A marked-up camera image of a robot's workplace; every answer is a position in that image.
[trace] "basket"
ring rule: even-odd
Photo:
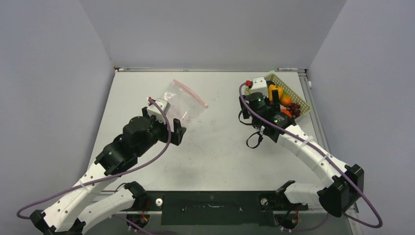
[[[293,103],[301,105],[300,114],[301,116],[308,114],[311,111],[310,105],[305,102],[295,91],[293,91],[285,82],[281,80],[277,75],[271,73],[267,76],[264,76],[266,81],[273,81],[275,85],[282,87],[284,89],[284,92],[287,93],[290,97]],[[251,89],[249,87],[245,87],[245,95],[248,95],[251,93]]]

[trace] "gray wall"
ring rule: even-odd
[[[346,0],[82,0],[117,67],[308,68]]]
[[[348,0],[308,71],[330,150],[363,167],[384,219],[366,235],[415,234],[414,12],[409,0]]]
[[[0,32],[0,231],[40,234],[15,213],[86,170],[114,69],[78,1],[1,1]]]

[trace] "tabletop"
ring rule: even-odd
[[[92,151],[90,164],[103,147],[122,132],[124,125],[141,116],[146,98],[159,97],[177,79],[197,93],[209,108],[187,126],[180,146],[171,145],[151,165],[124,175],[106,190],[123,182],[137,181],[146,190],[275,190],[288,180],[320,183],[317,176],[294,154],[271,141],[249,149],[245,140],[255,130],[238,121],[238,88],[246,80],[269,72],[117,72]],[[275,72],[304,98],[296,72]],[[315,136],[310,115],[297,122]],[[164,147],[158,142],[138,159],[141,165]]]

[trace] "plastic bag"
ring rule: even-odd
[[[208,108],[208,105],[192,89],[176,79],[170,83],[160,98],[170,103],[167,117],[171,126],[173,119],[177,118],[183,127],[187,127]]]

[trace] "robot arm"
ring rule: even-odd
[[[161,99],[154,101],[161,111],[167,113],[170,104]],[[95,162],[79,179],[75,186],[82,187],[63,195],[44,211],[36,210],[30,219],[36,228],[45,235],[81,235],[96,223],[110,215],[145,201],[146,192],[137,183],[131,182],[114,195],[89,206],[91,201],[116,178],[96,182],[91,181],[127,171],[138,162],[151,146],[158,141],[167,142],[168,130],[161,111],[150,105],[142,109],[143,116],[134,117],[124,126],[121,135],[104,147]],[[171,143],[179,145],[186,128],[174,119],[174,132]]]
[[[321,186],[288,181],[277,190],[277,195],[282,200],[286,200],[292,204],[321,205],[331,215],[341,217],[343,213],[360,198],[360,195],[344,179],[344,177],[329,164],[326,158],[330,158],[330,160],[362,191],[364,180],[363,170],[356,164],[350,167],[346,163],[330,155],[317,143],[312,141],[312,137],[306,135],[293,119],[288,117],[285,113],[280,112],[279,103],[273,103],[268,99],[270,94],[267,89],[267,81],[265,81],[264,78],[255,78],[252,82],[247,81],[247,84],[251,88],[252,93],[250,95],[242,95],[244,102],[240,100],[244,119],[252,117],[251,125],[256,130],[296,155],[318,176],[323,184],[323,186]],[[272,96],[278,97],[278,91],[273,90]],[[262,119],[251,116],[245,105]],[[305,139],[307,142],[310,142],[321,150],[325,156],[322,156],[306,143],[298,141],[291,135],[269,126],[263,119]]]

